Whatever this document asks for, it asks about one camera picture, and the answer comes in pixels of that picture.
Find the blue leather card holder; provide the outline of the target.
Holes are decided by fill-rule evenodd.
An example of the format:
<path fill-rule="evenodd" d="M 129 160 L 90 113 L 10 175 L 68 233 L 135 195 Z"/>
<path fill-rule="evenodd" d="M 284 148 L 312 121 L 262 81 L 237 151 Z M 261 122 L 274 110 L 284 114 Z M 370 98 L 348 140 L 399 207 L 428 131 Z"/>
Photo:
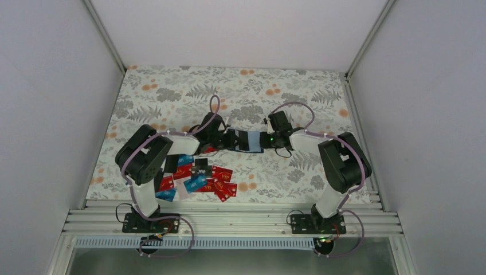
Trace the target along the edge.
<path fill-rule="evenodd" d="M 264 152 L 260 142 L 261 132 L 230 129 L 226 133 L 230 137 L 229 151 L 255 154 Z"/>

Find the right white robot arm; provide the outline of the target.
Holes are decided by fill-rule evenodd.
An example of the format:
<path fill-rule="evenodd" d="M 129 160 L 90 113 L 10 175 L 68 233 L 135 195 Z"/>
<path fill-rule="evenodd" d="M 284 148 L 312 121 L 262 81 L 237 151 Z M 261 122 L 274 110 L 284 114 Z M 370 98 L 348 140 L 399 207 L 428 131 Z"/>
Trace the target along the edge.
<path fill-rule="evenodd" d="M 264 124 L 267 131 L 260 136 L 262 148 L 285 148 L 320 156 L 328 186 L 313 205 L 310 224 L 315 232 L 325 233 L 332 226 L 332 216 L 372 173 L 357 139 L 351 132 L 334 136 L 293 128 L 283 111 L 270 114 Z"/>

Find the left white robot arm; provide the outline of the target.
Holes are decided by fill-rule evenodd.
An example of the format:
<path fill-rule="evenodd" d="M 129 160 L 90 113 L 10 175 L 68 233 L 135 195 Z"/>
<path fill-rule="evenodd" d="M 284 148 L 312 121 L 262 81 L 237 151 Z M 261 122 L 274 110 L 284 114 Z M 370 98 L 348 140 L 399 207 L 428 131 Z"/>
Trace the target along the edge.
<path fill-rule="evenodd" d="M 169 173 L 175 173 L 181 155 L 199 155 L 209 148 L 234 149 L 241 144 L 240 137 L 215 112 L 209 112 L 202 124 L 185 132 L 159 132 L 142 125 L 115 157 L 138 214 L 137 225 L 146 232 L 159 226 L 160 207 L 152 181 L 164 165 Z"/>

